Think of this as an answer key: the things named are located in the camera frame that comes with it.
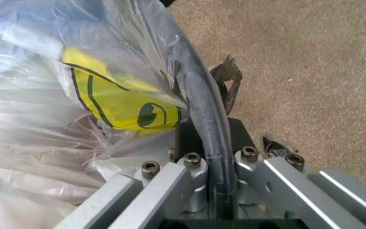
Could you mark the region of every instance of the clear plastic sheet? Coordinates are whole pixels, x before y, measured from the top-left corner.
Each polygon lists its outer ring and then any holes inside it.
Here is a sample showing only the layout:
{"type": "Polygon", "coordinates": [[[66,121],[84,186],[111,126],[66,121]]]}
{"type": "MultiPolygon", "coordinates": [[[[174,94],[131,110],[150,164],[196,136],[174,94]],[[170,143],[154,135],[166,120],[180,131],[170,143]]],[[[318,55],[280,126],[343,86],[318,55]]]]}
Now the clear plastic sheet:
{"type": "Polygon", "coordinates": [[[160,2],[0,0],[0,228],[51,228],[112,175],[166,163],[188,114],[218,215],[235,179],[224,107],[160,2]]]}

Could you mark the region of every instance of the bolt hole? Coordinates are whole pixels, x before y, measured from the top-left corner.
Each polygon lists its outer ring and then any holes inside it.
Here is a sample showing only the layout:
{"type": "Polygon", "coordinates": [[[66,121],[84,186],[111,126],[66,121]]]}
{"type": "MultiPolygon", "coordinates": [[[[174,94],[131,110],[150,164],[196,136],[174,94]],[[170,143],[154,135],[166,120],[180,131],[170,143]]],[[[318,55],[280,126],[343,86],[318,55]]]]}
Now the bolt hole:
{"type": "Polygon", "coordinates": [[[247,147],[244,147],[244,150],[248,153],[255,153],[255,149],[250,147],[250,146],[247,146],[247,147]]]}
{"type": "Polygon", "coordinates": [[[154,169],[156,167],[155,163],[149,162],[145,164],[146,169],[154,169]]]}
{"type": "Polygon", "coordinates": [[[189,155],[187,155],[187,157],[189,158],[189,159],[196,159],[197,158],[197,155],[196,154],[189,154],[189,155]]]}
{"type": "Polygon", "coordinates": [[[297,155],[290,155],[289,156],[289,160],[297,162],[297,163],[302,163],[303,159],[297,155]]]}
{"type": "Polygon", "coordinates": [[[268,192],[273,192],[273,188],[272,188],[272,184],[271,182],[267,182],[266,185],[265,185],[265,188],[268,192]]]}

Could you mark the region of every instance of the yellow label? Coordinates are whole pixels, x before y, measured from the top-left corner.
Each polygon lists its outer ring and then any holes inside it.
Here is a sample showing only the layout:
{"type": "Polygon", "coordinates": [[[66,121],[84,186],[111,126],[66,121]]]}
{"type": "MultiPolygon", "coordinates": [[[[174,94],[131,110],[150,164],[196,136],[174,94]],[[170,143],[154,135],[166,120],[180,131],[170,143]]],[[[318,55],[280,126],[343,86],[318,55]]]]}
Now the yellow label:
{"type": "Polygon", "coordinates": [[[152,96],[153,87],[146,83],[130,78],[128,83],[120,85],[117,76],[108,73],[105,63],[73,48],[64,52],[62,60],[72,67],[80,102],[112,128],[166,129],[180,121],[179,108],[152,96]]]}

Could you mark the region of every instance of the black plastic part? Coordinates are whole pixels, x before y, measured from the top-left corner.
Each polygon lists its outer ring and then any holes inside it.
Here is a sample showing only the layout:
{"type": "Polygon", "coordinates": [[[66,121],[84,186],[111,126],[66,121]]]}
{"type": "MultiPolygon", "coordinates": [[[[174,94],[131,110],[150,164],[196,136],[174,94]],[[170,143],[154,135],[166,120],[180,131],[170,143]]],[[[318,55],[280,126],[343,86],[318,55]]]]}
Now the black plastic part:
{"type": "MultiPolygon", "coordinates": [[[[231,130],[231,146],[233,153],[241,150],[244,146],[255,147],[254,142],[240,120],[228,118],[228,123],[231,130]]],[[[202,141],[191,120],[180,122],[176,127],[175,151],[177,158],[181,158],[183,155],[190,152],[196,152],[204,157],[202,141]]]]}
{"type": "Polygon", "coordinates": [[[266,136],[262,137],[262,141],[264,143],[264,150],[266,154],[271,153],[274,154],[275,156],[281,156],[281,157],[286,157],[288,155],[293,154],[292,150],[288,149],[286,146],[275,140],[270,140],[266,136]]]}
{"type": "Polygon", "coordinates": [[[164,220],[160,229],[307,229],[300,219],[164,220]]]}
{"type": "Polygon", "coordinates": [[[175,0],[161,0],[165,7],[170,6],[175,0]]]}

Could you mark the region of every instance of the screw head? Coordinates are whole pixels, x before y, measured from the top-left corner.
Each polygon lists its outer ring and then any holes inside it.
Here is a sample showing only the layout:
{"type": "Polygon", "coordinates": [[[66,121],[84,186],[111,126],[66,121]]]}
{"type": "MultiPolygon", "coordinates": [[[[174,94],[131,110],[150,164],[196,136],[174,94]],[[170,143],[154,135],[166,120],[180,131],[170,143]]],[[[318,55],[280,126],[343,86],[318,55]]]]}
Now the screw head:
{"type": "Polygon", "coordinates": [[[188,168],[197,168],[200,166],[202,157],[196,152],[185,154],[183,157],[184,165],[188,168]]]}
{"type": "Polygon", "coordinates": [[[252,146],[244,146],[241,149],[241,157],[245,161],[255,162],[258,160],[258,150],[252,146]]]}
{"type": "Polygon", "coordinates": [[[147,161],[142,164],[142,177],[151,180],[161,170],[159,163],[156,161],[147,161]]]}
{"type": "Polygon", "coordinates": [[[289,154],[285,157],[285,160],[299,171],[302,171],[305,165],[303,157],[297,154],[289,154]]]}

